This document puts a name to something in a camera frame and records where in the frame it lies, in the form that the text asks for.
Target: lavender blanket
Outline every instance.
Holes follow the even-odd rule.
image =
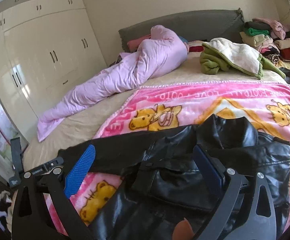
[[[69,91],[54,108],[39,118],[38,140],[43,141],[65,117],[76,114],[115,93],[135,89],[150,78],[163,76],[184,62],[187,48],[176,33],[162,25],[151,29],[137,52],[126,54],[120,63],[102,70]]]

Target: textured blue pad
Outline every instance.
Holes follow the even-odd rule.
[[[67,198],[76,194],[87,175],[89,169],[91,168],[96,156],[95,147],[89,145],[86,151],[79,158],[77,163],[68,173],[65,178],[65,188],[64,193]]]
[[[196,163],[200,174],[203,176],[209,192],[221,197],[224,186],[223,179],[214,167],[213,163],[198,145],[194,147],[192,153],[194,162]]]

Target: black leather jacket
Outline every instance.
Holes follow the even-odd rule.
[[[99,138],[59,151],[74,164],[93,144],[96,159],[90,171],[124,177],[89,226],[94,239],[171,240],[176,224],[184,218],[196,232],[217,202],[193,161],[197,143],[226,168],[267,176],[280,236],[290,208],[290,144],[258,132],[244,117],[226,120],[212,115],[201,125]],[[223,233],[232,229],[241,200]]]

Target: cartoon bear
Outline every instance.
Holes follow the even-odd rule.
[[[271,101],[277,104],[277,106],[266,106],[272,114],[272,119],[280,126],[290,125],[290,105],[283,105],[275,100]]]
[[[137,115],[130,121],[131,130],[146,128],[149,131],[160,131],[179,126],[177,115],[182,106],[165,107],[157,105],[157,109],[146,108],[137,110]]]
[[[116,188],[104,180],[97,184],[96,191],[87,198],[86,205],[79,213],[86,225],[89,225],[93,221],[98,211],[114,195],[115,191]]]

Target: stack of folded clothes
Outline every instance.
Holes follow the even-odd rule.
[[[286,74],[290,83],[290,26],[265,18],[246,22],[240,36]]]

